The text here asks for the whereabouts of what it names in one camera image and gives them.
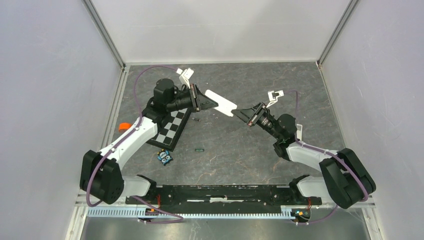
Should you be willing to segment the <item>white remote control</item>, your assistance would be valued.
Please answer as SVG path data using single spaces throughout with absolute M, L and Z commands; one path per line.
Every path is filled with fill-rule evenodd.
M 236 110 L 238 107 L 235 103 L 213 92 L 210 89 L 206 90 L 204 94 L 206 97 L 210 98 L 211 100 L 215 101 L 218 104 L 217 107 L 214 107 L 215 110 L 217 110 L 218 112 L 228 117 L 234 116 L 234 114 L 232 113 L 232 110 Z

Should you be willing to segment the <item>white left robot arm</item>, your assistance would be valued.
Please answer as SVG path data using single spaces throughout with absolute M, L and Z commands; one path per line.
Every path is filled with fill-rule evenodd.
M 137 196 L 145 204 L 153 203 L 157 190 L 151 186 L 152 182 L 143 176 L 123 177 L 123 167 L 169 123 L 172 112 L 183 109 L 199 112 L 218 105 L 195 84 L 178 89 L 171 79 L 158 80 L 153 96 L 129 129 L 101 150 L 89 150 L 84 154 L 80 189 L 86 192 L 87 205 L 111 205 L 122 196 Z

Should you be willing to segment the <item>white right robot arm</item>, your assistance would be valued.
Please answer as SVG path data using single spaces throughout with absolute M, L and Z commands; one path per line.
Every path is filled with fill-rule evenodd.
M 293 203 L 302 204 L 309 197 L 317 197 L 348 209 L 357 202 L 367 201 L 376 191 L 374 179 L 352 149 L 328 150 L 301 141 L 294 116 L 285 113 L 275 117 L 262 102 L 251 108 L 233 109 L 231 113 L 247 126 L 259 126 L 274 137 L 273 147 L 278 157 L 321 173 L 320 177 L 301 177 L 289 189 Z

